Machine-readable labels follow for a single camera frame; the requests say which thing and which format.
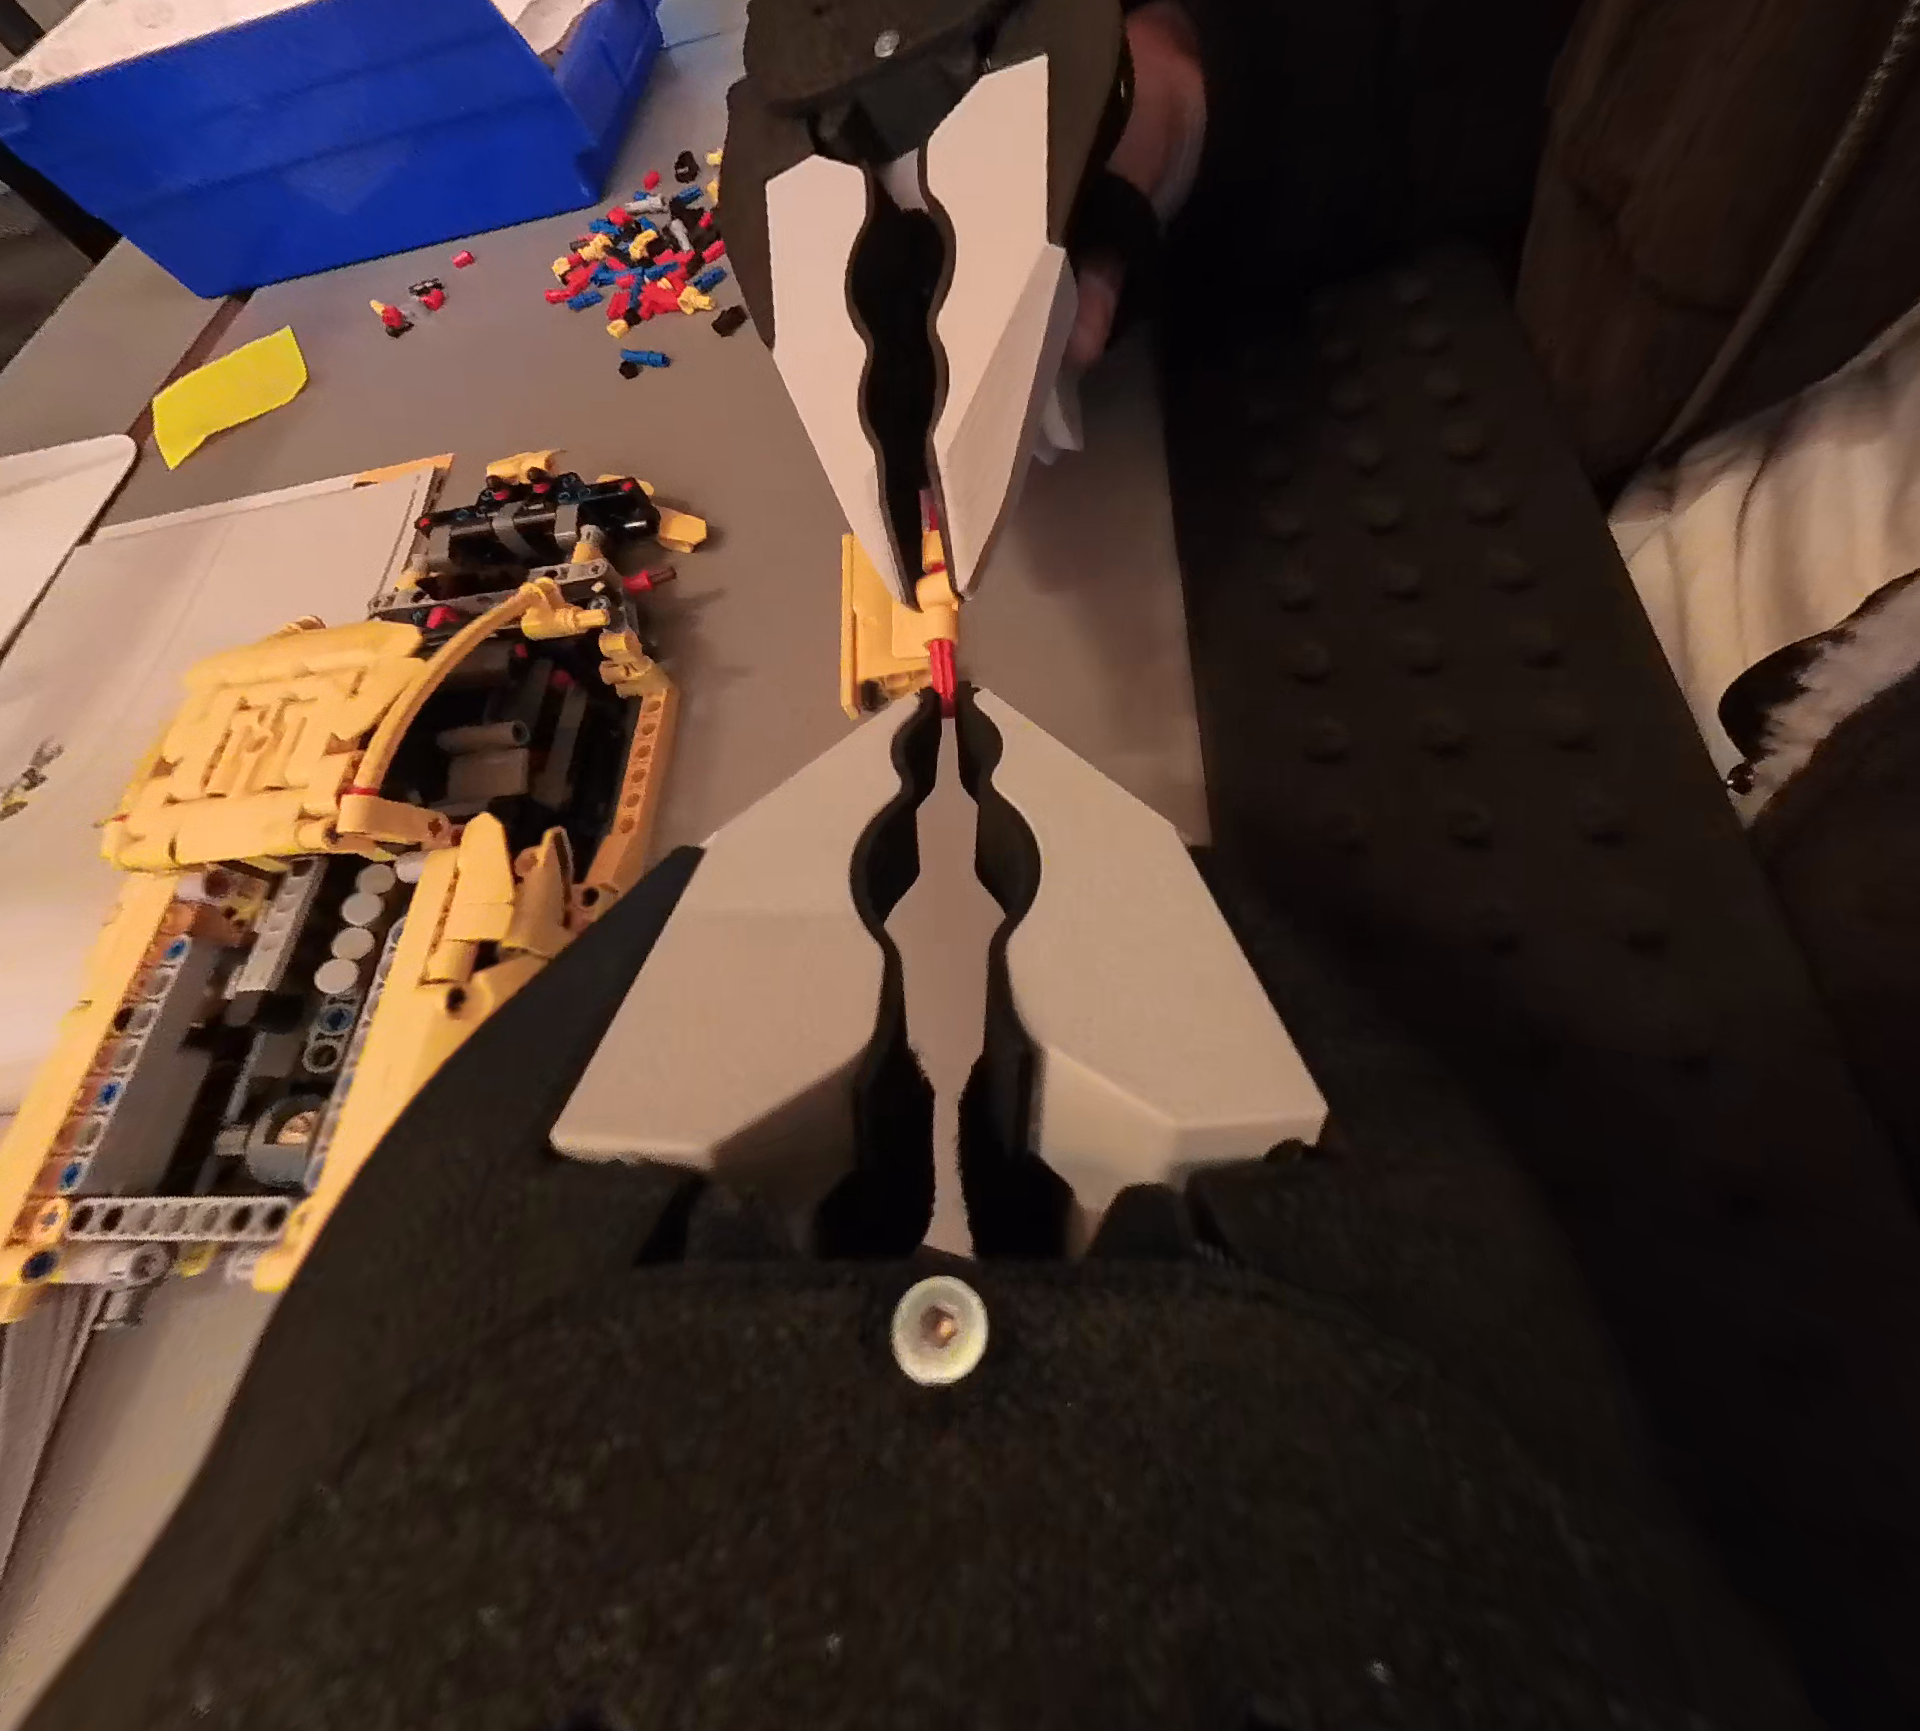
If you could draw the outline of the yellow toy brick car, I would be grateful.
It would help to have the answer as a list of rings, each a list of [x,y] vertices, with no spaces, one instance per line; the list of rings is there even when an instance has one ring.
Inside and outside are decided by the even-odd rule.
[[[643,877],[700,515],[556,450],[431,510],[360,621],[207,656],[100,807],[119,875],[5,1132],[5,1329],[285,1290],[445,1061]]]

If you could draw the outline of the pile of small coloured pins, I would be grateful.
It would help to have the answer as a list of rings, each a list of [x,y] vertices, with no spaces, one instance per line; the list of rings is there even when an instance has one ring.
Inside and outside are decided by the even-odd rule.
[[[686,147],[668,171],[648,167],[631,193],[598,207],[549,264],[540,304],[593,323],[621,383],[672,368],[668,334],[703,327],[732,338],[750,327],[732,292],[721,179],[721,144]]]

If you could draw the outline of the person's right hand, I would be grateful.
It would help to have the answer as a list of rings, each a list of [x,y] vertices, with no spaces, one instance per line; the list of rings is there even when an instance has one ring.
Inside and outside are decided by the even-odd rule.
[[[1149,0],[1124,21],[1131,91],[1109,174],[1167,226],[1189,201],[1209,136],[1201,40],[1177,0]]]

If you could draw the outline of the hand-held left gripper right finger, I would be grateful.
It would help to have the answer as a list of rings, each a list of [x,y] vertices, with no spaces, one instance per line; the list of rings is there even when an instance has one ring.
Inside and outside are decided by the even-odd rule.
[[[1315,1146],[1328,1106],[1180,830],[991,691],[957,703],[1001,917],[959,1111],[972,1247],[1061,1260],[1127,1190]]]

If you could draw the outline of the blue storage bin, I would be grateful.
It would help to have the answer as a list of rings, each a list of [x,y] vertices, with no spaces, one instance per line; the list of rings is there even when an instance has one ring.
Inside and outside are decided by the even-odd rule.
[[[593,203],[659,0],[537,57],[484,0],[322,0],[7,91],[5,147],[200,299]]]

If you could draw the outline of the person's right forearm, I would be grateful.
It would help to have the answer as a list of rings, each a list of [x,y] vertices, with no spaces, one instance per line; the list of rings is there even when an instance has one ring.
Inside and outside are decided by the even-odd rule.
[[[1177,0],[1209,136],[1172,243],[1257,285],[1525,226],[1581,0]]]

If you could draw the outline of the open instruction booklet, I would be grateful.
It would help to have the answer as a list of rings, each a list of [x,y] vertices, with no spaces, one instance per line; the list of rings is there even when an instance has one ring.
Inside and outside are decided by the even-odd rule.
[[[356,621],[441,482],[441,461],[322,478],[107,528],[67,559],[3,673],[5,1118],[113,912],[101,830],[189,667],[302,615]]]

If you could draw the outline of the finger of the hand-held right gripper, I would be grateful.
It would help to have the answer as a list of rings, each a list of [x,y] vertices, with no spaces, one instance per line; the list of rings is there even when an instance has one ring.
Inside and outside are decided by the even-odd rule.
[[[991,69],[923,150],[923,193],[951,269],[932,337],[945,393],[930,426],[954,592],[985,579],[1001,523],[1050,435],[1076,285],[1050,235],[1050,64]]]
[[[888,361],[855,295],[871,213],[871,181],[852,162],[802,158],[770,179],[772,355],[843,526],[906,606],[921,582],[921,471],[885,417]]]

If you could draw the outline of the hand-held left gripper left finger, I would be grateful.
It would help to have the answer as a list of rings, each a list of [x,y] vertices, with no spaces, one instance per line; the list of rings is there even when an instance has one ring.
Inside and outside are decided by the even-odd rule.
[[[713,830],[550,1132],[672,1168],[823,1257],[908,1257],[936,1195],[932,1090],[890,914],[921,877],[939,695],[890,703]]]

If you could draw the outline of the yellow curved panel piece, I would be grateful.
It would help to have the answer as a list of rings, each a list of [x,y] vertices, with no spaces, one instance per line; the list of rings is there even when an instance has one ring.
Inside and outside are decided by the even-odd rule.
[[[932,643],[948,643],[945,612],[897,602],[852,533],[840,537],[838,703],[860,722],[932,687]]]

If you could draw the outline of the small red black pin cluster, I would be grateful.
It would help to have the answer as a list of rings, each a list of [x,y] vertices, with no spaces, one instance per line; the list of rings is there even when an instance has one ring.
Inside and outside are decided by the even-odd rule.
[[[468,243],[454,243],[399,262],[399,277],[383,280],[368,299],[375,323],[392,338],[438,319],[462,295],[462,282],[477,269],[477,252]]]

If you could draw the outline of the grey desk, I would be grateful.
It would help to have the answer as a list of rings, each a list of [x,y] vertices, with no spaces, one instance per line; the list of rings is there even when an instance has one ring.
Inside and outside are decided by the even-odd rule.
[[[617,184],[717,147],[742,69],[750,0],[663,0],[663,50],[617,161]],[[5,374],[5,426],[90,435],[79,398],[172,315],[207,319],[208,355],[294,327],[302,393],[216,435],[178,471],[152,449],[107,528],[301,485],[449,455],[443,495],[472,496],[506,450],[561,449],[578,468],[653,478],[712,526],[703,550],[653,612],[681,687],[653,857],[713,830],[829,752],[855,726],[835,701],[843,519],[753,327],[668,334],[672,368],[621,383],[593,323],[540,304],[563,218],[472,243],[477,269],[449,308],[383,343],[368,304],[398,277],[392,254],[192,310],[178,285],[116,246]],[[986,691],[1191,840],[1209,835],[1191,695],[1189,619],[1167,500],[1153,359],[1131,337],[1083,385],[1087,443],[1033,464],[988,577],[960,615],[960,662]],[[888,919],[906,965],[908,1037],[936,1088],[930,1243],[960,1250],[954,1125],[985,1029],[986,940],[996,926],[973,877],[973,806],[951,736],[917,814],[923,877]],[[5,1567],[5,1693],[44,1684],[119,1592],[223,1419],[278,1298],[220,1276],[165,1280],[130,1330],[87,1340],[51,1450]]]

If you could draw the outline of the yellow sticky note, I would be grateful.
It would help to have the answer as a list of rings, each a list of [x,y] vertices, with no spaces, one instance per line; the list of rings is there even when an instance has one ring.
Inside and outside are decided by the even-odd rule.
[[[167,383],[152,398],[152,443],[165,468],[178,468],[229,429],[285,407],[305,388],[305,356],[290,327]]]

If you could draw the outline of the white document stand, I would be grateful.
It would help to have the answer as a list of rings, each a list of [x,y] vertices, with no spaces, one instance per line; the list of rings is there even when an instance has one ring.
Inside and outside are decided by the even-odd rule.
[[[3,644],[128,478],[137,445],[107,434],[3,455]]]

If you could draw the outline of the person's fleece jacket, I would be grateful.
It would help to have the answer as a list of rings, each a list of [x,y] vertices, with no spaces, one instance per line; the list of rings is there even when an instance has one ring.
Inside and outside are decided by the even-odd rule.
[[[1914,0],[1585,0],[1519,310],[1743,824],[1914,679]]]

